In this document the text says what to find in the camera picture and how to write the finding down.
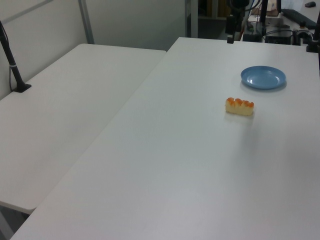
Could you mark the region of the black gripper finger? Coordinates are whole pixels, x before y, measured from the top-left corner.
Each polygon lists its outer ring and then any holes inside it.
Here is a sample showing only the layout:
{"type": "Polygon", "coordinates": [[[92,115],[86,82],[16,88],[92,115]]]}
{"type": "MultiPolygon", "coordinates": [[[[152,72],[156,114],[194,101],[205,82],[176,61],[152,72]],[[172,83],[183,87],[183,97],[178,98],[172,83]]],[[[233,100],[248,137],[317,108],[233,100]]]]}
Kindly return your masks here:
{"type": "Polygon", "coordinates": [[[226,18],[226,25],[225,25],[225,33],[227,34],[228,44],[234,43],[235,25],[236,25],[235,16],[228,15],[226,18]]]}
{"type": "Polygon", "coordinates": [[[236,16],[236,26],[235,26],[235,37],[236,38],[240,38],[241,34],[242,34],[242,30],[243,30],[243,19],[244,19],[244,14],[243,13],[239,13],[236,16]]]}

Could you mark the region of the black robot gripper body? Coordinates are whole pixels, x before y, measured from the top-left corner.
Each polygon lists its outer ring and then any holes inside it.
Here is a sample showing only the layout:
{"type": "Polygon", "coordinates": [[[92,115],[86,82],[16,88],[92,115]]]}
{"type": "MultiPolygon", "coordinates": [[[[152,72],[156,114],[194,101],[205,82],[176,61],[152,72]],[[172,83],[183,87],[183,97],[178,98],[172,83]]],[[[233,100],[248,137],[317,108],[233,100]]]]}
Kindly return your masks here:
{"type": "Polygon", "coordinates": [[[230,8],[231,14],[237,15],[246,10],[250,0],[226,0],[225,3],[230,8]]]}

